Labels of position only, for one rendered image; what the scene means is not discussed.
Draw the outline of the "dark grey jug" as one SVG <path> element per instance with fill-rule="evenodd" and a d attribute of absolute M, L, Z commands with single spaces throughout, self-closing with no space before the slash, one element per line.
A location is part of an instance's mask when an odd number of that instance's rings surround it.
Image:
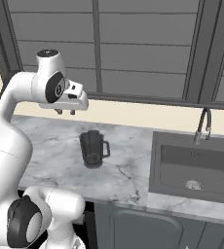
<path fill-rule="evenodd" d="M 89 169 L 99 168 L 103 160 L 110 156 L 110 145 L 98 130 L 89 130 L 79 136 L 84 166 Z"/>

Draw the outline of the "dark grey sink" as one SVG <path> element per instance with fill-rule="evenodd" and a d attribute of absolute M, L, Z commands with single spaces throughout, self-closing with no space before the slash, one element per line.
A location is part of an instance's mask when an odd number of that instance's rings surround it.
<path fill-rule="evenodd" d="M 224 203 L 224 136 L 153 133 L 149 191 Z"/>

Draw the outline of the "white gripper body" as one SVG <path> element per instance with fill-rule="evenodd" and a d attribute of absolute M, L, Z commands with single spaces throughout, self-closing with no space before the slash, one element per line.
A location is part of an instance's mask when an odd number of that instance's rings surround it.
<path fill-rule="evenodd" d="M 53 104 L 40 103 L 39 106 L 44 109 L 59 109 L 59 110 L 82 110 L 89 108 L 89 100 L 87 94 L 82 91 L 78 98 L 69 98 L 69 93 L 64 93 L 62 97 Z"/>

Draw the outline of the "grey cupboard door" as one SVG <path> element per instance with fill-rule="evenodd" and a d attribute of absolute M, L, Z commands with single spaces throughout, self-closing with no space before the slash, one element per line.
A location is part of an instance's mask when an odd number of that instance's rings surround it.
<path fill-rule="evenodd" d="M 183 227 L 160 214 L 96 204 L 98 249 L 179 249 Z"/>
<path fill-rule="evenodd" d="M 207 223 L 197 249 L 224 249 L 224 225 Z"/>

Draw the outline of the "grey window with blinds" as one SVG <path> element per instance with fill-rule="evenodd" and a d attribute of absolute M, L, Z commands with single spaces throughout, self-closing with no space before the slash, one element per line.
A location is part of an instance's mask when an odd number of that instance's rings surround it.
<path fill-rule="evenodd" d="M 224 0 L 0 0 L 0 74 L 55 49 L 89 98 L 224 109 Z"/>

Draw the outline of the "dark grey sink faucet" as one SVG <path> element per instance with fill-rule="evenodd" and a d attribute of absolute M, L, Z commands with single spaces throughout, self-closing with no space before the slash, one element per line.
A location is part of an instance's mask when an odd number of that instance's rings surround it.
<path fill-rule="evenodd" d="M 200 140 L 203 137 L 205 140 L 210 138 L 211 133 L 211 111 L 208 108 L 204 108 L 201 116 L 198 128 L 195 132 L 194 143 L 200 144 Z"/>

